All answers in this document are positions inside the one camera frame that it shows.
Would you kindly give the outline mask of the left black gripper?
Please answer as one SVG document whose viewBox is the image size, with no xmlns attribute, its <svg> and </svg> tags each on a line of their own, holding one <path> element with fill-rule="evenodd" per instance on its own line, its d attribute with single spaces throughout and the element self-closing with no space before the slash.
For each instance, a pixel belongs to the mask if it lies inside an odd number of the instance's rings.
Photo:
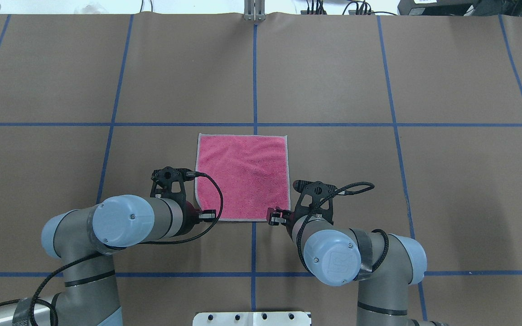
<svg viewBox="0 0 522 326">
<path fill-rule="evenodd" d="M 199 210 L 190 202 L 183 206 L 182 234 L 190 232 L 200 222 L 214 222 L 218 220 L 216 209 Z"/>
</svg>

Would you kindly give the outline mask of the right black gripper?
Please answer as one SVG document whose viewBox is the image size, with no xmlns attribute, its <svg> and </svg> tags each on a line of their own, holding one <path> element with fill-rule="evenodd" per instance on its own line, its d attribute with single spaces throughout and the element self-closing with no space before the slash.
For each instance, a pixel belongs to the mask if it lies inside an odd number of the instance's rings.
<svg viewBox="0 0 522 326">
<path fill-rule="evenodd" d="M 295 212 L 280 207 L 269 207 L 267 209 L 266 221 L 268 225 L 283 225 L 288 234 L 291 234 L 294 225 L 298 221 Z"/>
</svg>

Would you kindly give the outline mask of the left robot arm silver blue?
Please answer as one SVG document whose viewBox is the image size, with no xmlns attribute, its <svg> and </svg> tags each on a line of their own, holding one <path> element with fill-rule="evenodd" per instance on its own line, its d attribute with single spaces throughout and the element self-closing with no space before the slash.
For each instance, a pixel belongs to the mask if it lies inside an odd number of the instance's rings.
<svg viewBox="0 0 522 326">
<path fill-rule="evenodd" d="M 49 309 L 52 326 L 121 326 L 113 254 L 139 244 L 172 245 L 201 221 L 216 224 L 221 211 L 183 212 L 172 199 L 120 195 L 50 219 L 42 229 L 46 253 L 63 263 L 31 298 L 20 301 L 14 326 L 35 326 L 36 305 Z"/>
</svg>

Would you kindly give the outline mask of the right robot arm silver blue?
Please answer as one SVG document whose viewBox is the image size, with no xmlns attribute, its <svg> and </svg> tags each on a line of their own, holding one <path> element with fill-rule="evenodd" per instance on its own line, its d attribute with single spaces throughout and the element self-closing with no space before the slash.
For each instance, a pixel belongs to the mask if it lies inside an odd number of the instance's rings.
<svg viewBox="0 0 522 326">
<path fill-rule="evenodd" d="M 339 228 L 323 215 L 302 215 L 268 208 L 269 225 L 284 225 L 301 250 L 301 262 L 321 283 L 339 287 L 358 283 L 358 326 L 439 326 L 439 321 L 409 317 L 408 287 L 427 271 L 423 246 L 415 239 L 386 233 Z"/>
</svg>

